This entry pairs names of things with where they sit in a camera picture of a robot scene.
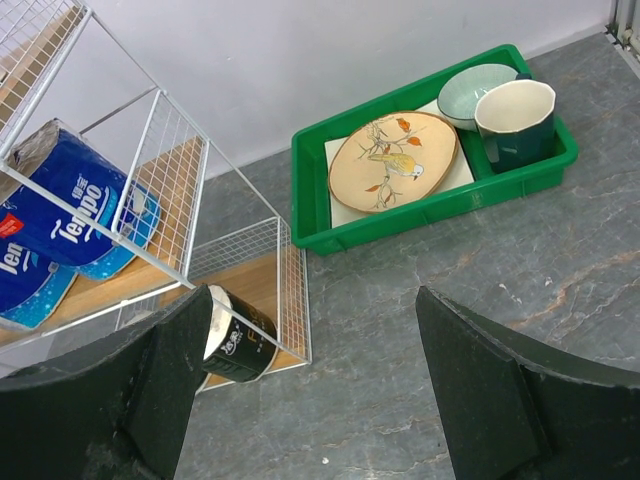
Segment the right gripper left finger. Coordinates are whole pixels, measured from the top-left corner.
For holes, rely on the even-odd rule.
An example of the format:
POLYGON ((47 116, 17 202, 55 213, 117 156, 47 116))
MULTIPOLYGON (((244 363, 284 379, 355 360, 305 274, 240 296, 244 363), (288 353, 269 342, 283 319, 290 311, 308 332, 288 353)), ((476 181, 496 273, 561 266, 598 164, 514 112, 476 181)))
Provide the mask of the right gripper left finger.
POLYGON ((212 307, 200 286, 2 378, 2 478, 173 478, 204 374, 212 307))

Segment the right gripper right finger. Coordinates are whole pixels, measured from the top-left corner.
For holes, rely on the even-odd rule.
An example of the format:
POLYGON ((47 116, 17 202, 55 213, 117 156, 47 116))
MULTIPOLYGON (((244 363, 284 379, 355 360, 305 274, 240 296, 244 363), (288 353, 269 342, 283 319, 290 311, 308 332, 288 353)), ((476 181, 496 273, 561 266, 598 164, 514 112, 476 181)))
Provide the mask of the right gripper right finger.
POLYGON ((638 478, 638 373, 548 346, 427 286, 415 308, 456 478, 638 478))

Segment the black paper towel roll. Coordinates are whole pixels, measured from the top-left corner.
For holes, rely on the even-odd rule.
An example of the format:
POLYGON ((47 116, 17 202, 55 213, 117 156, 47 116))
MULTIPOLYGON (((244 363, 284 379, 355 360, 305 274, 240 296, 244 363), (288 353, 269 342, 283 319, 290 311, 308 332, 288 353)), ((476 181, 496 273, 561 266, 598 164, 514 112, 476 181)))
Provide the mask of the black paper towel roll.
POLYGON ((272 338, 277 337, 274 322, 253 305, 223 287, 210 285, 209 290, 214 300, 224 304, 234 313, 231 314, 214 304, 203 370, 237 383, 258 379, 275 358, 276 346, 259 332, 242 323, 238 314, 272 338))

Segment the blue roll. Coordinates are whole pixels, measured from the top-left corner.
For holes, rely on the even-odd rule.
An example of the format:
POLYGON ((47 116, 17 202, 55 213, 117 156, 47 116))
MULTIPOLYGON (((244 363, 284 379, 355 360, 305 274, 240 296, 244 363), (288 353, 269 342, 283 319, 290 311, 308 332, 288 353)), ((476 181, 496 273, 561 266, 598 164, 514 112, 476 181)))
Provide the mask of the blue roll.
POLYGON ((162 215, 157 197, 59 119, 16 145, 6 164, 61 201, 70 213, 7 173, 1 175, 1 235, 100 281, 134 258, 111 239, 146 248, 162 215))
POLYGON ((77 274, 9 239, 1 240, 1 327, 34 330, 57 309, 77 274))

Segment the white wire wooden shelf rack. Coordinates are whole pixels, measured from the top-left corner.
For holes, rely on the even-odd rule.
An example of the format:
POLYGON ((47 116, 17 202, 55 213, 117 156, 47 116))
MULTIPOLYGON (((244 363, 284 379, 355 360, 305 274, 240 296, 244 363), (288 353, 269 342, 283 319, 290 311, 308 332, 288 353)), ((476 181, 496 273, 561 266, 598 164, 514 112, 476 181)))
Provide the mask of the white wire wooden shelf rack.
POLYGON ((102 21, 79 1, 1 5, 1 371, 43 361, 56 337, 106 336, 200 284, 248 312, 257 376, 312 360, 306 256, 287 222, 157 82, 93 123, 61 70, 102 21))

